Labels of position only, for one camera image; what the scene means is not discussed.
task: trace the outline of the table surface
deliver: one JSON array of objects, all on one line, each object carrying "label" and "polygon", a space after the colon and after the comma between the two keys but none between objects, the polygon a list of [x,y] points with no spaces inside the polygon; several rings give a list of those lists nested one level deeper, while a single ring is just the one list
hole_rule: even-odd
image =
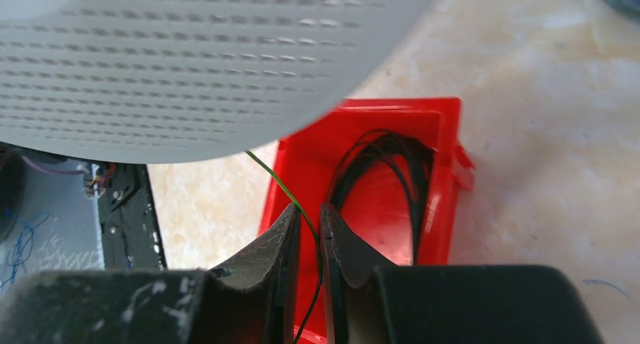
[{"label": "table surface", "polygon": [[[601,0],[439,0],[353,95],[461,97],[477,171],[451,263],[561,269],[609,343],[640,338],[639,41]],[[171,268],[255,237],[269,178],[248,157],[149,170]]]}]

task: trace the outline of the scratch mark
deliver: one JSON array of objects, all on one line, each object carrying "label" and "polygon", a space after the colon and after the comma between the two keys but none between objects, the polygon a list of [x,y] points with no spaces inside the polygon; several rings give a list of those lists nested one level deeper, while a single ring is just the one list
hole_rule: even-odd
[{"label": "scratch mark", "polygon": [[620,287],[618,287],[615,284],[612,284],[609,281],[605,281],[605,280],[598,280],[597,278],[585,278],[584,280],[582,280],[583,283],[587,284],[587,285],[604,285],[604,286],[609,286],[611,288],[614,288],[617,292],[623,294],[627,299],[631,299],[631,297],[629,296],[629,293],[627,293],[625,290],[622,290]]}]

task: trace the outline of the blue wire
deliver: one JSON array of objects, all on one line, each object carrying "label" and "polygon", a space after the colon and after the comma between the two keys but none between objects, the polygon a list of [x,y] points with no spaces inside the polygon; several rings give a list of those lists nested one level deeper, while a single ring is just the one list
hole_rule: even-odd
[{"label": "blue wire", "polygon": [[5,285],[9,287],[14,284],[16,281],[16,277],[18,272],[22,269],[22,271],[26,274],[26,266],[25,262],[31,257],[31,253],[33,252],[33,235],[35,233],[35,229],[37,229],[42,223],[46,222],[49,218],[48,213],[40,213],[35,216],[29,218],[28,220],[22,220],[17,214],[15,214],[11,209],[7,209],[6,217],[11,218],[15,217],[18,222],[23,224],[22,232],[18,236],[16,243],[13,245],[11,250],[7,252],[6,264],[7,266],[11,266],[11,276],[4,280],[0,278],[0,293],[5,288]]}]

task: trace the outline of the red plastic bin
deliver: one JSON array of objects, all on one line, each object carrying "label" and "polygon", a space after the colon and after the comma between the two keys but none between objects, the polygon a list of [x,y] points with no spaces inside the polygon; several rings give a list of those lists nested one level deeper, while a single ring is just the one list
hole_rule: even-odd
[{"label": "red plastic bin", "polygon": [[[460,189],[473,187],[473,163],[457,139],[460,99],[346,100],[321,120],[280,140],[274,171],[291,190],[318,227],[320,206],[334,170],[362,134],[388,129],[419,139],[435,150],[425,222],[416,264],[447,263]],[[266,198],[260,234],[289,204],[272,180]],[[411,227],[406,197],[397,177],[381,164],[353,187],[342,210],[351,229],[396,263],[411,261]],[[302,228],[300,271],[296,301],[296,330],[318,280],[315,243]],[[318,298],[302,335],[302,342],[326,343],[324,297]]]}]

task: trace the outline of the black cable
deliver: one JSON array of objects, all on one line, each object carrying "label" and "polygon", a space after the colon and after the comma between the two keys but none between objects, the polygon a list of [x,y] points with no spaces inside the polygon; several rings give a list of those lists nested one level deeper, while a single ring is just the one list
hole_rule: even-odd
[{"label": "black cable", "polygon": [[[408,174],[402,173],[394,162],[396,156],[405,160]],[[342,210],[355,183],[380,162],[393,171],[405,191],[415,262],[429,194],[429,176],[433,166],[432,149],[415,138],[392,131],[369,131],[356,141],[338,163],[328,201],[339,211]]]}]

